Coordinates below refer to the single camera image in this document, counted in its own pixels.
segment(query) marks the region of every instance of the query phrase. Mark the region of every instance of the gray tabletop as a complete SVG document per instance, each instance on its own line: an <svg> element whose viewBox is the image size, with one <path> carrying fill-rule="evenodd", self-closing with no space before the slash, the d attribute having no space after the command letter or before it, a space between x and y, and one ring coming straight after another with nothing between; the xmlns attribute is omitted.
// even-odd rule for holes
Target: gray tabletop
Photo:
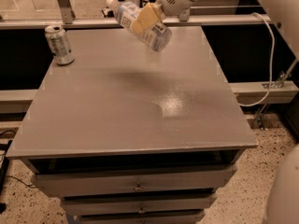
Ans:
<svg viewBox="0 0 299 224"><path fill-rule="evenodd" d="M202 29L171 30L160 53L123 29L69 31L75 61L52 63L7 156L255 147Z"/></svg>

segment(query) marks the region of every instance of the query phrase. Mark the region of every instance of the white cable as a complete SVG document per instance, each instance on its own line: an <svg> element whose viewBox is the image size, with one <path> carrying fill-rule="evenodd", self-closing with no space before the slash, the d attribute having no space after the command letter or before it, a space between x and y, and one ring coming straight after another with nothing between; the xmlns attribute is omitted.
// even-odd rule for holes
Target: white cable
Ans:
<svg viewBox="0 0 299 224"><path fill-rule="evenodd" d="M258 101L256 103L253 103L253 104L244 105L244 104L240 104L239 103L239 105L243 106L243 107L251 107L251 106L255 106L255 105L258 105L261 102L263 102L268 97L268 95L270 93L270 90L271 90L271 86L272 86L272 69L273 69L273 56L274 56L274 48L275 48L275 38L274 38L273 31L272 31L272 29L271 29L268 21L266 21L265 18L263 18L263 16L261 14L259 14L259 13L254 12L254 13L252 13L252 15L255 16L255 17L257 17L257 18L259 18L259 19L261 19L261 20L263 20L263 22L267 26L267 28L269 30L269 33L270 33L270 35L272 37L272 48L271 48L270 63L269 63L269 76L270 76L270 78L269 78L268 91L265 94L265 96L260 101Z"/></svg>

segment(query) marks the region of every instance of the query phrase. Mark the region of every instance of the white bottle cap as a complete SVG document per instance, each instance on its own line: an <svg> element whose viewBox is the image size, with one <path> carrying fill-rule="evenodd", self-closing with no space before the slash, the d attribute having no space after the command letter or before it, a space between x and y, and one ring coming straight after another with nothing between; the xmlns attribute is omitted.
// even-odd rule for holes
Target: white bottle cap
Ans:
<svg viewBox="0 0 299 224"><path fill-rule="evenodd" d="M112 5L112 3L113 3L114 1L115 1L115 0L106 0L106 5L107 5L107 7L112 8L111 5Z"/></svg>

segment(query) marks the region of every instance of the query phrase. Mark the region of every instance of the floor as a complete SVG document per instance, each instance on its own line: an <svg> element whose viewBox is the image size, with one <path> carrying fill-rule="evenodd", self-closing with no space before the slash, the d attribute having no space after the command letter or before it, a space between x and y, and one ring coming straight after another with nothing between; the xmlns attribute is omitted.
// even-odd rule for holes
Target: floor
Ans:
<svg viewBox="0 0 299 224"><path fill-rule="evenodd" d="M261 224L278 167L297 144L298 140L289 131L279 112L271 111L264 116L264 131L254 125L251 114L245 115L259 145L241 156L237 163L238 171L226 187L218 189L219 198L206 210L206 216L200 224ZM0 132L20 124L0 122ZM5 143L13 135L7 133L1 138L0 143ZM31 172L20 161L10 163L7 175L30 184ZM11 176L6 177L0 203L7 204L7 210L0 215L1 223L67 223L59 200L49 199L38 189L27 187Z"/></svg>

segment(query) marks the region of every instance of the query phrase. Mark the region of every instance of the drawer knob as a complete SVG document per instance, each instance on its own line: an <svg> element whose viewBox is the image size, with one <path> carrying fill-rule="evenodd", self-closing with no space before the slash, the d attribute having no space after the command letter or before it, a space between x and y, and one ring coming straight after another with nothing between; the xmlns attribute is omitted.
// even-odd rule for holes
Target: drawer knob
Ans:
<svg viewBox="0 0 299 224"><path fill-rule="evenodd" d="M137 186L134 187L134 191L135 192L140 192L140 191L143 191L143 188L140 186L140 184L137 184Z"/></svg>
<svg viewBox="0 0 299 224"><path fill-rule="evenodd" d="M140 208L140 210L138 211L138 214L145 214L146 211L143 209L143 207Z"/></svg>

